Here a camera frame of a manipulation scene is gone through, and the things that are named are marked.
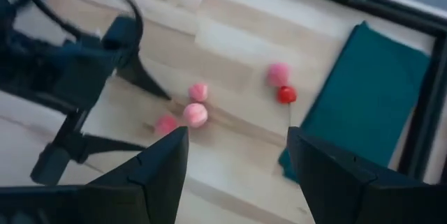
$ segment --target green cloth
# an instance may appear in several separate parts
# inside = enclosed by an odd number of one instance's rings
[[[421,51],[357,25],[301,128],[387,167],[428,63]],[[286,152],[280,163],[287,176]]]

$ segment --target wooden floor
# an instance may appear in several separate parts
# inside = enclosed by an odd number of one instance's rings
[[[190,84],[210,85],[210,122],[190,132],[178,223],[313,223],[297,184],[281,176],[277,158],[286,129],[300,125],[353,26],[367,20],[385,35],[430,53],[433,38],[326,0],[136,0],[145,18],[140,58],[174,96],[171,103],[111,77],[84,131],[151,145],[156,119],[179,115]],[[108,28],[126,6],[118,0],[46,0],[85,30]],[[65,34],[31,8],[16,27],[60,43]],[[292,66],[299,93],[289,106],[265,86],[274,61]],[[0,94],[0,185],[29,185],[29,173],[64,116]],[[437,143],[446,139],[439,133]],[[437,160],[447,147],[440,144]],[[71,163],[63,184],[86,183],[135,153],[115,152]]]

